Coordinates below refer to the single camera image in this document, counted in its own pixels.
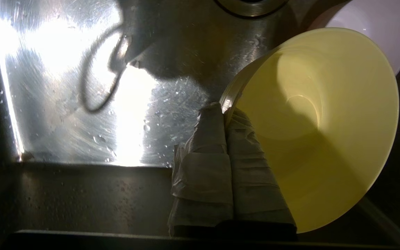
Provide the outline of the right gripper tape-wrapped left finger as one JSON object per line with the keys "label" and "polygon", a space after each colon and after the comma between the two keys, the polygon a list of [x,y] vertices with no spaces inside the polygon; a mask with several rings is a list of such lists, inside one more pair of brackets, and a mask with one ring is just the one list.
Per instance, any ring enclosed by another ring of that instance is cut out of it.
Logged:
{"label": "right gripper tape-wrapped left finger", "polygon": [[231,162],[219,103],[201,108],[192,136],[175,146],[171,195],[172,237],[208,235],[233,219]]}

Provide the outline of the right gripper tape-wrapped right finger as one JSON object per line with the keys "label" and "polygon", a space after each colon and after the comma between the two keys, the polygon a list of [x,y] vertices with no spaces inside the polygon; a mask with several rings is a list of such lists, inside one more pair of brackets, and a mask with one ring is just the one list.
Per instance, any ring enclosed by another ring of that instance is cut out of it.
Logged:
{"label": "right gripper tape-wrapped right finger", "polygon": [[235,109],[226,131],[235,219],[296,227],[249,117]]}

